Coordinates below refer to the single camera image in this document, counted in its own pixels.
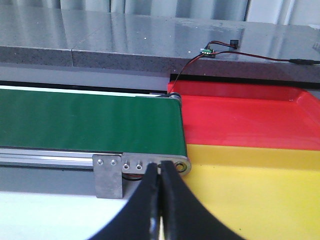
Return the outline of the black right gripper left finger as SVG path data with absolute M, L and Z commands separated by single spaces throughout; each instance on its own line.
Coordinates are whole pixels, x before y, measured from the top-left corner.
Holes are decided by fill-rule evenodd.
M 138 187 L 118 214 L 92 240 L 157 240 L 160 235 L 158 165 L 150 163 Z

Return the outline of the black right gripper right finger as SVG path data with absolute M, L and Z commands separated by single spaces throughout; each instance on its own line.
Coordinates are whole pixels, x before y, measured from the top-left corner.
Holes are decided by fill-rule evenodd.
M 166 240 L 241 240 L 195 197 L 171 161 L 161 162 L 161 198 Z

